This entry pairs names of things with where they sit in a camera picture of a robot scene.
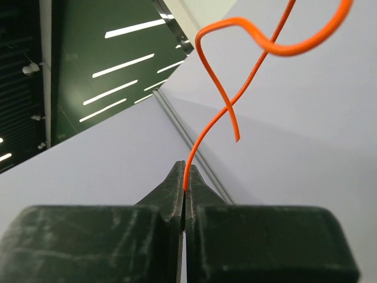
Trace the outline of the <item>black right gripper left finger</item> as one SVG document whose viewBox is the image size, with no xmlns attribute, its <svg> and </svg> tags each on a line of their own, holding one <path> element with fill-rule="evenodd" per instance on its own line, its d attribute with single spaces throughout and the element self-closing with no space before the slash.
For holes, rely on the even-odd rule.
<svg viewBox="0 0 377 283">
<path fill-rule="evenodd" d="M 1 238 L 1 281 L 179 282 L 184 168 L 132 206 L 23 209 Z"/>
</svg>

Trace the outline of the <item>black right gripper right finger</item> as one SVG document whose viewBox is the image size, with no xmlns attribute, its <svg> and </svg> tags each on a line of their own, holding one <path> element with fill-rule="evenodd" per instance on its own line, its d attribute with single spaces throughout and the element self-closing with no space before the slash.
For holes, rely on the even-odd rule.
<svg viewBox="0 0 377 283">
<path fill-rule="evenodd" d="M 184 172 L 188 282 L 358 282 L 334 214 L 315 206 L 231 205 L 194 165 Z"/>
</svg>

